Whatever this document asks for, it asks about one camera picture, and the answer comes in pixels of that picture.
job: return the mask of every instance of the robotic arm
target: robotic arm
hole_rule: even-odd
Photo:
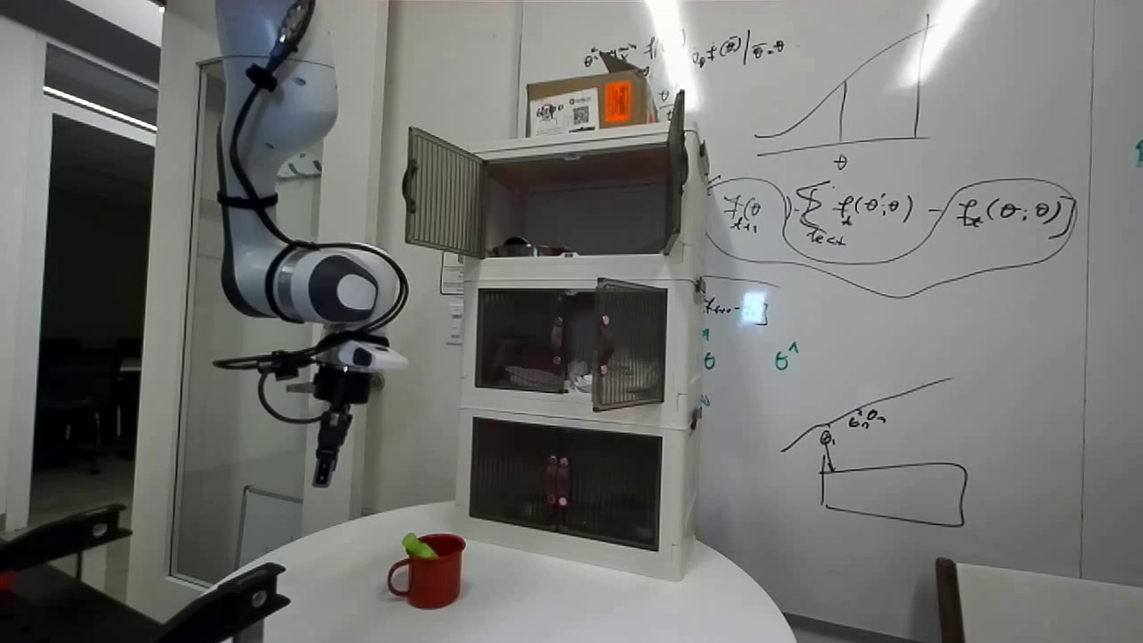
[[[316,321],[325,339],[293,354],[233,357],[221,366],[293,377],[316,364],[325,401],[313,484],[330,484],[350,403],[366,401],[371,375],[402,366],[384,328],[406,300],[393,256],[362,244],[305,244],[275,225],[279,168],[313,145],[337,121],[337,73],[316,45],[316,0],[216,0],[224,114],[216,131],[216,202],[224,222],[221,289],[250,318]]]

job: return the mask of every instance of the whiteboard wall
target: whiteboard wall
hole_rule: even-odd
[[[1143,582],[1143,12],[658,7],[524,2],[522,83],[614,50],[696,108],[702,539],[791,614],[909,639],[937,635],[940,552]]]

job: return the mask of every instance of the white shelving unit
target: white shelving unit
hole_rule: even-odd
[[[469,256],[457,506],[480,539],[684,572],[711,190],[681,114],[475,148],[412,127],[406,244]]]

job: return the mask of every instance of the doorway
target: doorway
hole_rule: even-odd
[[[154,140],[50,114],[27,521],[132,494]]]

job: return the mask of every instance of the orange box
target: orange box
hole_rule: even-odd
[[[528,137],[571,137],[655,121],[644,72],[528,83]]]

